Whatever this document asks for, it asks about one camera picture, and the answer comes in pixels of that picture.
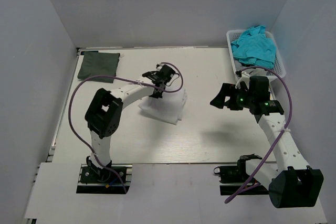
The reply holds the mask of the white t-shirt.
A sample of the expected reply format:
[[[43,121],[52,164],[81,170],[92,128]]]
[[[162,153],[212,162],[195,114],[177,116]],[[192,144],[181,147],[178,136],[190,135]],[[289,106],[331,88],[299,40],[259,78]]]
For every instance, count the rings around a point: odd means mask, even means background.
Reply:
[[[162,98],[146,97],[138,105],[142,113],[156,120],[177,125],[182,120],[183,109],[187,101],[185,88],[178,92],[162,94]]]

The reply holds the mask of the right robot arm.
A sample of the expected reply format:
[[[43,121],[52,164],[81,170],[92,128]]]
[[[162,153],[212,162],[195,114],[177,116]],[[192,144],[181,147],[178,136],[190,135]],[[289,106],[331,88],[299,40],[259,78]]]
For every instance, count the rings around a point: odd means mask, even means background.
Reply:
[[[233,111],[247,108],[264,132],[277,167],[262,164],[257,154],[242,155],[233,167],[222,166],[217,174],[221,183],[242,183],[243,193],[248,183],[257,182],[269,194],[276,208],[315,206],[323,184],[323,174],[313,169],[298,150],[287,128],[284,110],[279,101],[270,97],[269,80],[252,76],[249,84],[223,83],[218,95],[210,102],[216,108],[227,107]]]

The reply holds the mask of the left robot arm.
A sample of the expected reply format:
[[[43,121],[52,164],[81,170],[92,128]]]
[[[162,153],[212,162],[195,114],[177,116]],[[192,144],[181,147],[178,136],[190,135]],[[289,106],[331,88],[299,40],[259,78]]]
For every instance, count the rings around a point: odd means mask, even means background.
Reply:
[[[135,83],[113,90],[99,89],[85,114],[91,135],[93,151],[87,157],[87,165],[93,176],[101,182],[110,178],[112,160],[110,157],[111,136],[117,130],[122,110],[145,97],[161,99],[166,85],[176,75],[167,64],[157,65],[155,71],[144,73]]]

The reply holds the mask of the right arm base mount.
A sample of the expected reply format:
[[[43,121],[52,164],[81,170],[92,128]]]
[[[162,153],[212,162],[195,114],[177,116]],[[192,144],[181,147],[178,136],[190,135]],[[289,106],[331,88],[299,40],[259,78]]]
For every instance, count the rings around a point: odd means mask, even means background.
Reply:
[[[248,177],[241,176],[237,165],[217,166],[213,169],[214,175],[219,177],[219,189],[221,196],[233,194]],[[268,190],[259,185],[250,190],[244,191],[239,195],[268,195]]]

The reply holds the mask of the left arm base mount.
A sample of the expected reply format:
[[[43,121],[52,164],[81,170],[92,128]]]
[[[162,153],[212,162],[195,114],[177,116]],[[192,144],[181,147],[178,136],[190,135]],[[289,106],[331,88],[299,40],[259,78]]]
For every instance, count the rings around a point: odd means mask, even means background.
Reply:
[[[132,179],[132,165],[119,164],[113,165],[112,168],[119,174],[125,185],[126,191],[128,191]],[[115,173],[107,171],[107,175],[99,178],[99,176],[91,168],[89,168],[88,165],[82,164],[76,193],[95,195],[124,195],[125,191]]]

